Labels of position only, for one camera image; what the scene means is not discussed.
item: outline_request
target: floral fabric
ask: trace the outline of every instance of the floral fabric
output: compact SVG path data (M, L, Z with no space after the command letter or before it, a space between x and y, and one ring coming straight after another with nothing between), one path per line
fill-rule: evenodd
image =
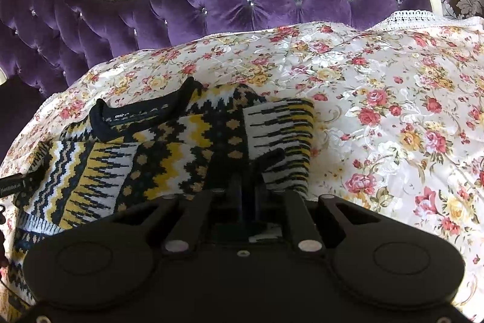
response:
M174 91L187 76L209 85L245 83L269 98L311 98L310 198L336 194L455 245L466 273L454 304L481 321L484 20L476 21L400 31L316 22L128 54L48 99L15 140L0 176L25 172L36 144L84 118L98 98L122 106ZM0 230L9 257L13 206L6 217Z

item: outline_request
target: yellow black white sweater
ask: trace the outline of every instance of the yellow black white sweater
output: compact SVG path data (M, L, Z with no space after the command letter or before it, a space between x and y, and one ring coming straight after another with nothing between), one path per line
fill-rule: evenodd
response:
M38 147L31 171L42 167L44 177L14 200L11 285L33 302L21 266L43 238L163 194L225 188L250 160L277 148L286 157L263 173L267 188L306 193L313 110L306 99L266 102L243 84L204 89L192 78L121 108L98 100L88 117ZM25 308L15 297L9 302L17 313Z

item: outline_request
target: clothing tag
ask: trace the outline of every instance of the clothing tag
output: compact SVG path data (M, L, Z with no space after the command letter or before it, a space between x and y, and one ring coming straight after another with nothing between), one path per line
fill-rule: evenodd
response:
M0 185L0 197L14 195L18 192L25 191L25 179L23 180L8 180L4 179Z

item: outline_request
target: purple tufted headboard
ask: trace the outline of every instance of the purple tufted headboard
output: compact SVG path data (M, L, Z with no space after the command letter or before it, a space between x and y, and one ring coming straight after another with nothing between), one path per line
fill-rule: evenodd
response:
M373 26L429 0L0 0L0 158L45 98L141 48L315 20ZM15 108L6 98L15 98Z

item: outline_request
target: black neckline trim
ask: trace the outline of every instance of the black neckline trim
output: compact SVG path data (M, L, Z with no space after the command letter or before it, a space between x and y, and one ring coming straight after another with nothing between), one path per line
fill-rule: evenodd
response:
M101 142L109 142L125 135L146 130L152 126L166 122L167 120L178 118L180 117L180 114L186 110L194 90L200 90L202 88L203 86L201 83L196 81L193 77L189 77L183 82L182 86L177 91L173 91L158 98L131 103L119 108L109 107L103 99L98 99L89 112L93 134L101 140ZM115 118L115 116L123 113L139 113L140 111L161 108L163 105L168 105L167 108L163 109L163 115L153 118L147 125L144 124L139 129L130 127L123 132L118 132L105 120L105 118Z

